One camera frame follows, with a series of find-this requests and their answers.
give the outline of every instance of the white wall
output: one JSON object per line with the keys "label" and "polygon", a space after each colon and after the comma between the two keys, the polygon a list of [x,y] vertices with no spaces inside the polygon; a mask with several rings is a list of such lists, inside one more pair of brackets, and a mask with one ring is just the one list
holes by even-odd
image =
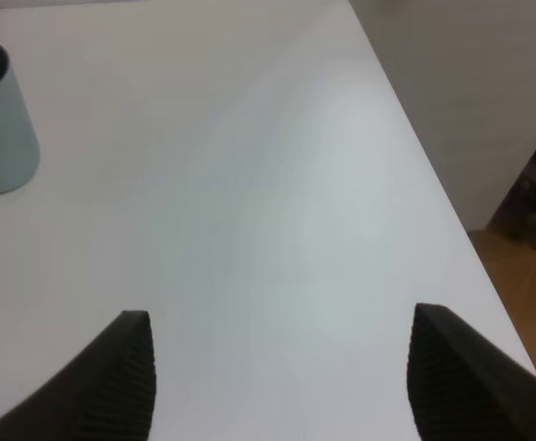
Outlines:
{"label": "white wall", "polygon": [[536,148],[536,0],[351,0],[466,230]]}

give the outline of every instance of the table surface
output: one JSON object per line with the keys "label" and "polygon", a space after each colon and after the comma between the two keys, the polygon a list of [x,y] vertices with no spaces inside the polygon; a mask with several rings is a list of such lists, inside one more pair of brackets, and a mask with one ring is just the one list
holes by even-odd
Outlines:
{"label": "table surface", "polygon": [[0,196],[0,415],[151,313],[151,439],[417,440],[418,301],[533,371],[350,5],[0,11],[41,144]]}

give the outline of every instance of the ridged rubber pad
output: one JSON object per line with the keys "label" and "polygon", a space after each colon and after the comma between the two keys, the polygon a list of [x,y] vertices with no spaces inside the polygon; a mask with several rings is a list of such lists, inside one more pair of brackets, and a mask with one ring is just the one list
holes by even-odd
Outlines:
{"label": "ridged rubber pad", "polygon": [[406,378],[423,441],[536,441],[536,378],[443,306],[416,305]]}
{"label": "ridged rubber pad", "polygon": [[149,314],[124,311],[0,419],[0,441],[145,441],[155,393]]}

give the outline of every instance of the floor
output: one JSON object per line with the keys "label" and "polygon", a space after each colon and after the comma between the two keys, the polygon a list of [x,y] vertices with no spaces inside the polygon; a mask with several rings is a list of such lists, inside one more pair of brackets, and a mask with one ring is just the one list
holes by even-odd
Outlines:
{"label": "floor", "polygon": [[488,230],[470,239],[536,369],[536,251]]}

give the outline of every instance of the wooden floor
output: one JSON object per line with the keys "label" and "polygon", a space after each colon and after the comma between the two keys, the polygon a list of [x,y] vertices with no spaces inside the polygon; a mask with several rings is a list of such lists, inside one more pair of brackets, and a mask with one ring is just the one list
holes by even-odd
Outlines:
{"label": "wooden floor", "polygon": [[470,238],[536,369],[536,251],[486,230]]}

